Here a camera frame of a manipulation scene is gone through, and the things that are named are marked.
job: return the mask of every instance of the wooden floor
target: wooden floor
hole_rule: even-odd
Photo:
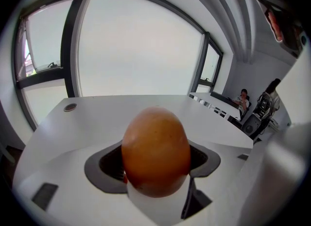
[[[20,149],[11,147],[11,146],[7,146],[6,150],[15,159],[15,164],[12,164],[10,161],[6,159],[5,156],[2,156],[1,162],[0,162],[0,172],[3,175],[6,183],[9,185],[10,188],[12,188],[14,172],[15,172],[17,163],[19,161],[19,158],[21,156],[21,153],[23,151]]]

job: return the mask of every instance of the desk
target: desk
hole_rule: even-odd
[[[70,103],[76,103],[76,109],[64,112]],[[62,100],[34,132],[19,159],[13,180],[18,198],[29,206],[32,215],[51,225],[59,220],[58,225],[62,222],[72,226],[128,222],[154,226],[126,194],[104,193],[88,182],[84,174],[84,163],[89,156],[120,141],[134,116],[154,105],[172,111],[182,122],[188,139],[216,151],[221,157],[220,166],[210,176],[195,179],[198,189],[212,200],[216,199],[245,164],[237,156],[249,154],[253,141],[230,122],[185,95]],[[59,186],[46,213],[30,202],[42,182]],[[195,217],[200,215],[204,215],[203,210]]]
[[[190,95],[193,95],[193,96],[213,105],[214,107],[219,108],[223,112],[225,112],[226,113],[225,119],[228,119],[229,115],[231,115],[236,120],[238,120],[238,121],[241,120],[240,111],[237,108],[235,108],[235,107],[233,107],[233,106],[231,106],[231,105],[229,105],[229,104],[227,104],[221,100],[218,100],[215,97],[212,97],[210,95],[210,93],[191,92]]]

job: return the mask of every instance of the person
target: person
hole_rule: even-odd
[[[241,96],[238,96],[236,100],[233,101],[239,105],[238,109],[240,110],[241,116],[244,114],[244,112],[249,107],[249,101],[247,100],[246,97],[247,97],[247,90],[244,88],[241,90]]]
[[[269,86],[266,88],[265,92],[268,93],[272,99],[270,110],[272,113],[276,112],[279,109],[280,105],[280,97],[278,96],[276,92],[276,87],[281,82],[278,78],[273,80]],[[264,130],[271,119],[272,116],[269,116],[268,118],[264,119],[261,124],[259,125],[258,129],[254,133],[250,135],[251,139],[255,139],[259,133],[261,133],[262,130]]]

